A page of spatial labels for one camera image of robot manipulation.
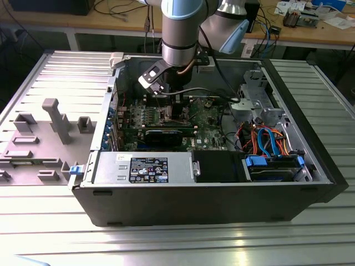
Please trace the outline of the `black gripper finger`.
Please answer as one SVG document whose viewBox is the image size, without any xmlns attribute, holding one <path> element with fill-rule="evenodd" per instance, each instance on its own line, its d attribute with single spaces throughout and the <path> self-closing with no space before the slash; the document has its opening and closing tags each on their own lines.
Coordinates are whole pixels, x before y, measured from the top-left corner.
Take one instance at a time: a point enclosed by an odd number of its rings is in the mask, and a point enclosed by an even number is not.
<svg viewBox="0 0 355 266">
<path fill-rule="evenodd" d="M 184 97 L 183 94 L 177 94 L 172 96 L 172 113 L 171 118 L 177 120 L 182 114 L 182 109 L 184 107 Z"/>
</svg>

